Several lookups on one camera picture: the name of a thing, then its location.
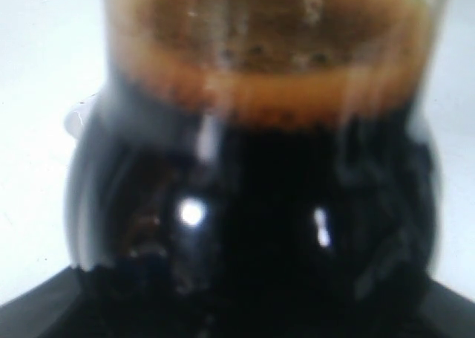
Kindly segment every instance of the glass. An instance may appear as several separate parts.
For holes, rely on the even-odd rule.
[[[444,1],[105,0],[66,214],[109,329],[396,330],[436,243],[418,104]]]

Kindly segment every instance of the coffee foam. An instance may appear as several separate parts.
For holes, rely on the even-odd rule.
[[[416,91],[423,0],[107,0],[111,58],[147,94],[250,126],[375,117]]]

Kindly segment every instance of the white surface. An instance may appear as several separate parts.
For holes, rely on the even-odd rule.
[[[99,0],[0,0],[0,304],[68,265],[65,114],[105,74]],[[436,278],[475,299],[475,4],[452,0],[426,95],[443,166]]]

